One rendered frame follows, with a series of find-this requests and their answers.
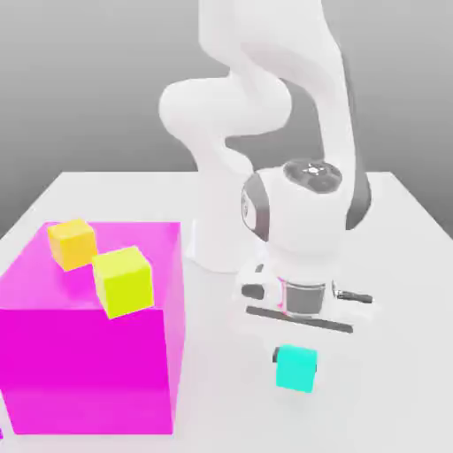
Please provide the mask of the large magenta box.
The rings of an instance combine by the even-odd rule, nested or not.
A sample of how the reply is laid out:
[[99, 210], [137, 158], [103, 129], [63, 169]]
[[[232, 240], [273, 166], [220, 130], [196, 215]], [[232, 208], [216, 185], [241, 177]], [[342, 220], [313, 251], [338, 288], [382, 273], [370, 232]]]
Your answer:
[[185, 341], [177, 222], [97, 222], [102, 252], [137, 246], [155, 304], [108, 319], [92, 270], [64, 272], [39, 228], [0, 275], [0, 393], [16, 434], [171, 434]]

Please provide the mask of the small cyan cube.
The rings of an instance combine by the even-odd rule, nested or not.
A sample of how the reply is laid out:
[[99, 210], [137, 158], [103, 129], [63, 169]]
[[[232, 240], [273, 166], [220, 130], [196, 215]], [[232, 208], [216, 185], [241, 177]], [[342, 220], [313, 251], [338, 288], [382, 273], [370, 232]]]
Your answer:
[[276, 385], [280, 388], [311, 393], [314, 387], [314, 350], [281, 345], [276, 364]]

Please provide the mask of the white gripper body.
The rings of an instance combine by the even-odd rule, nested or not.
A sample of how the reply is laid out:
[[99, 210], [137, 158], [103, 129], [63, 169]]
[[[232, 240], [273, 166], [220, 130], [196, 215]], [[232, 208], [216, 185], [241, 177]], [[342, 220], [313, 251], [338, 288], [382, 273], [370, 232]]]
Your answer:
[[340, 301], [324, 316], [301, 317], [254, 303], [235, 304], [235, 327], [264, 347], [355, 347], [369, 336], [381, 315], [378, 303]]

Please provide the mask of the small yellow cube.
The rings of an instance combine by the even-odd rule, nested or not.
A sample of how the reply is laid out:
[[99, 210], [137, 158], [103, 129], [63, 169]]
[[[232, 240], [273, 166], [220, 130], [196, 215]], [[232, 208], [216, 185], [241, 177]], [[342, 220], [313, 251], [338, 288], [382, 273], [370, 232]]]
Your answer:
[[108, 319], [154, 306], [152, 269], [137, 246], [92, 258], [96, 294]]

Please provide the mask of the small orange cube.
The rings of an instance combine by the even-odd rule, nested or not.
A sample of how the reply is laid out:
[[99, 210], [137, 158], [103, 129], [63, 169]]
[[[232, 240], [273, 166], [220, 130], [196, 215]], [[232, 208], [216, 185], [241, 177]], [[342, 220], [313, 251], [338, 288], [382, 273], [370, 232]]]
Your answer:
[[90, 265], [97, 254], [96, 233], [83, 219], [73, 219], [47, 228], [50, 252], [64, 272]]

